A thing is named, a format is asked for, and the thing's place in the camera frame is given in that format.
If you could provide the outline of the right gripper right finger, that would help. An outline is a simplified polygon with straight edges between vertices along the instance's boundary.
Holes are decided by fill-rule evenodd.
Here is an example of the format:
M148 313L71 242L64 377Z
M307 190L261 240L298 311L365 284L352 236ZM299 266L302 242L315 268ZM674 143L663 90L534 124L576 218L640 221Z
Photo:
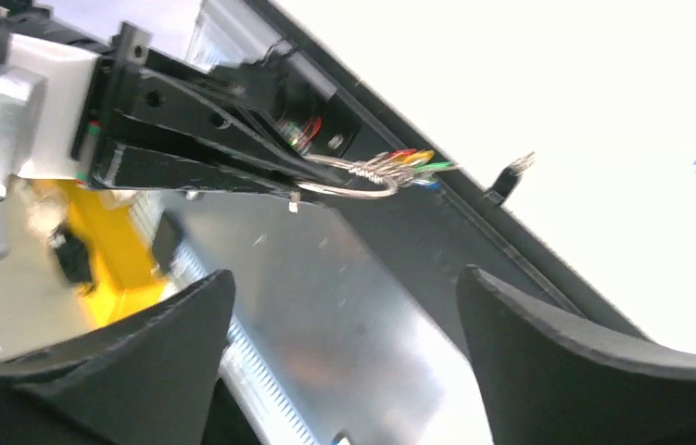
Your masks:
M696 444L696 354L535 299L477 268L456 295L498 444Z

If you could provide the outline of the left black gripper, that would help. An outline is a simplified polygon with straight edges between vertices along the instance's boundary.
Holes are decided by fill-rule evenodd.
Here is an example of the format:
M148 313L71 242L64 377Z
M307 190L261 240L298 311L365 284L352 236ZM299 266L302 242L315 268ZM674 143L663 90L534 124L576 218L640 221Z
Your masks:
M97 59L71 148L77 185L287 194L301 181L340 183L304 160L273 119L141 68L151 38L123 21Z

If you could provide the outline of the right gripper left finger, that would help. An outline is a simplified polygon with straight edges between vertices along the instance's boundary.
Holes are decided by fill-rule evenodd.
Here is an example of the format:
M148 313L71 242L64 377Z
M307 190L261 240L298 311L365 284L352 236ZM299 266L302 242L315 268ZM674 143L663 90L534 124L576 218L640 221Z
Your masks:
M197 444L235 283L219 270L88 334L0 362L0 444Z

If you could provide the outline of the black tag key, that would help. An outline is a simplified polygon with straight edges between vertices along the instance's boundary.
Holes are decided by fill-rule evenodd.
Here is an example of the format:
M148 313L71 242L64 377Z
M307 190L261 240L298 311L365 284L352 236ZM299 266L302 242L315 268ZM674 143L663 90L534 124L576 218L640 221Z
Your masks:
M530 152L511 162L500 172L490 188L487 189L484 198L496 206L502 205L520 183L525 171L529 169L534 162L534 152Z

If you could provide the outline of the blue key tag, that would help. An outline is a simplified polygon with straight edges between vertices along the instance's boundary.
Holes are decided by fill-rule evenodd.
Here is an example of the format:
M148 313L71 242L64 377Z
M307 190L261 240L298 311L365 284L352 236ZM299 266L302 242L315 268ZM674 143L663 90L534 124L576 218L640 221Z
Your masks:
M434 179L416 179L413 181L413 184L428 189L437 189L440 187L439 181Z

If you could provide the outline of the large silver keyring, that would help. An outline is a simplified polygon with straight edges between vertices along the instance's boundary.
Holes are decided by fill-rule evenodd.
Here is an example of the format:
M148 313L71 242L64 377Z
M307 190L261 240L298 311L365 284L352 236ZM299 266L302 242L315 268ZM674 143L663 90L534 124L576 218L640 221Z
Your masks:
M368 160L346 160L310 154L305 160L343 171L345 185L298 182L297 186L316 194L356 199L380 199L395 195L400 188L414 185L416 179L434 179L440 172L417 172L402 159L389 159L392 152L383 152Z

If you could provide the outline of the green key tag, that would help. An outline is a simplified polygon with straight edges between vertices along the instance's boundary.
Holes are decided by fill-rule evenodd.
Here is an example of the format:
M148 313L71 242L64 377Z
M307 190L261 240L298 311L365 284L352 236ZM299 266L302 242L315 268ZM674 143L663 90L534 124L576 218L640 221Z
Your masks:
M447 172L458 169L458 166L447 161L427 163L425 165L421 165L415 168L417 172Z

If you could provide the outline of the red key tag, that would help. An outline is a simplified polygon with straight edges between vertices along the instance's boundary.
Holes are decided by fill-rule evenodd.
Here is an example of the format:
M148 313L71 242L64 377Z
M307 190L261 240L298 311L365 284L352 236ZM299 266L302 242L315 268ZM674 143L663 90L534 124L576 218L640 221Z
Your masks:
M389 159L405 159L417 153L416 149L397 150L388 155Z

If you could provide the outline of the yellow key tag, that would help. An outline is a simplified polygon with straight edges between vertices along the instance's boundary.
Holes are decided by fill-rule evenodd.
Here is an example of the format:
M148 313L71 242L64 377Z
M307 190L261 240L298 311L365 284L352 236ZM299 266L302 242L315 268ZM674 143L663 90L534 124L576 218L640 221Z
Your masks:
M412 167L423 166L428 163L434 155L435 152L433 150L419 150L411 152L402 162Z

